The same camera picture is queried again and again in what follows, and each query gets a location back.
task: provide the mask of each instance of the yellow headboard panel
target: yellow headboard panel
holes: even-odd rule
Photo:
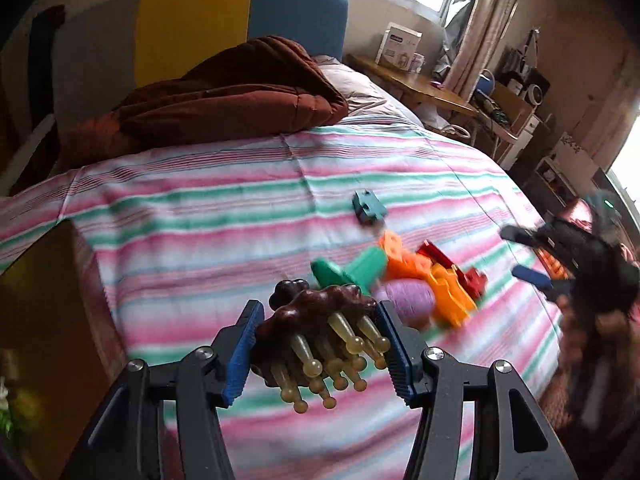
[[[208,57],[244,43],[250,5],[251,0],[140,0],[136,86],[182,77]]]

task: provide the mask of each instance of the person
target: person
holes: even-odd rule
[[[567,408],[575,378],[590,363],[590,335],[570,299],[562,296],[558,371],[541,406],[574,464],[580,480],[631,480],[640,474],[640,323],[619,310],[600,314],[595,331],[608,361],[601,408],[591,422]]]

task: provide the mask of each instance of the purple object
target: purple object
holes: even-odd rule
[[[391,280],[383,283],[373,296],[378,301],[392,301],[400,320],[417,330],[429,324],[436,306],[431,287],[422,280]]]

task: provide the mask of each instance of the green toy block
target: green toy block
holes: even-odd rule
[[[344,268],[324,258],[318,258],[311,262],[311,271],[321,288],[353,283],[360,287],[363,294],[370,296],[369,287],[385,272],[386,261],[385,251],[374,246],[362,251]]]

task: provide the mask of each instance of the pink curtain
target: pink curtain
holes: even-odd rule
[[[630,44],[625,50],[609,87],[610,91],[599,105],[600,109],[594,111],[593,123],[587,131],[581,135],[574,133],[582,149],[604,171],[608,171],[616,160],[638,117],[640,52],[635,46]]]
[[[458,56],[444,81],[446,88],[470,99],[487,66],[516,0],[476,0]]]

